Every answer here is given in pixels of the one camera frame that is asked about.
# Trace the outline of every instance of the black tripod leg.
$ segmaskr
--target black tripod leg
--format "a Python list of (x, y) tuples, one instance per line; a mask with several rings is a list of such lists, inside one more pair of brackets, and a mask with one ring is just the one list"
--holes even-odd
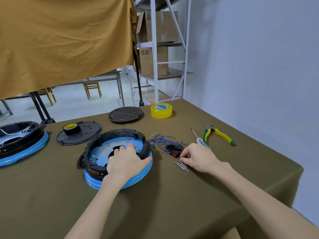
[(51, 120), (50, 114), (48, 113), (43, 101), (41, 100), (41, 97), (40, 97), (39, 93), (37, 91), (34, 91), (33, 93), (35, 94), (35, 97), (37, 98), (37, 100), (38, 100), (38, 102), (39, 102), (44, 114), (47, 116), (47, 119)]
[(142, 98), (142, 92), (141, 92), (141, 83), (140, 83), (140, 80), (139, 80), (139, 71), (138, 71), (138, 58), (137, 58), (137, 55), (135, 53), (135, 42), (133, 41), (133, 57), (134, 57), (134, 61), (135, 61), (135, 69), (136, 69), (136, 78), (138, 79), (138, 92), (140, 94), (140, 101), (139, 101), (139, 106), (144, 106), (144, 101), (143, 101), (143, 98)]
[(39, 113), (39, 115), (40, 115), (41, 120), (42, 120), (42, 121), (45, 121), (45, 118), (44, 118), (44, 116), (43, 116), (42, 110), (41, 110), (41, 108), (40, 108), (40, 106), (39, 106), (39, 104), (38, 104), (38, 102), (37, 102), (37, 99), (35, 98), (34, 92), (30, 92), (29, 94), (30, 94), (30, 97), (31, 97), (31, 99), (32, 99), (32, 101), (33, 101), (35, 107), (37, 108), (37, 111), (38, 111), (38, 113)]

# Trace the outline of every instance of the person's left hand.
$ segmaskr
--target person's left hand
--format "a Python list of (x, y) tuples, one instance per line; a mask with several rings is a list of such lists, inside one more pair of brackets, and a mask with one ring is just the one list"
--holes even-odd
[(128, 181), (138, 175), (151, 160), (151, 157), (141, 160), (135, 152), (134, 145), (129, 143), (127, 148), (121, 146), (120, 149), (114, 150), (114, 156), (108, 159), (107, 172), (119, 175)]

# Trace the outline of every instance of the tape label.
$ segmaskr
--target tape label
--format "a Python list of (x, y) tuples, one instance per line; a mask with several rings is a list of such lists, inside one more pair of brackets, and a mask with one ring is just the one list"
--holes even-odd
[(156, 105), (154, 108), (158, 111), (164, 111), (168, 109), (168, 105), (164, 105), (164, 104)]

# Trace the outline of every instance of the clear packing tape roll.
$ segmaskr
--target clear packing tape roll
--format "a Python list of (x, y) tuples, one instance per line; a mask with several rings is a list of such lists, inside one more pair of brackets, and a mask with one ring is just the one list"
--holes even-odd
[(155, 118), (167, 118), (172, 115), (173, 108), (167, 103), (157, 103), (151, 106), (151, 115)]

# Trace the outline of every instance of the tiled floor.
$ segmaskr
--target tiled floor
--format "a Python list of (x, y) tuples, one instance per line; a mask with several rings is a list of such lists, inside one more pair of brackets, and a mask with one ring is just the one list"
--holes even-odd
[[(121, 74), (121, 81), (125, 106), (132, 106), (130, 83), (127, 75)], [(90, 90), (91, 98), (88, 100), (83, 85), (78, 84), (54, 88), (53, 91), (57, 103), (54, 103), (53, 106), (50, 105), (46, 96), (41, 96), (41, 99), (50, 116), (56, 122), (102, 114), (122, 107), (116, 80), (100, 82), (100, 87), (102, 98), (99, 97), (97, 89), (93, 89)], [(19, 121), (41, 121), (30, 97), (7, 100), (7, 104), (14, 114), (12, 116), (7, 114), (5, 117), (0, 118), (0, 126)], [(6, 111), (2, 103), (0, 103), (0, 110), (2, 112)]]

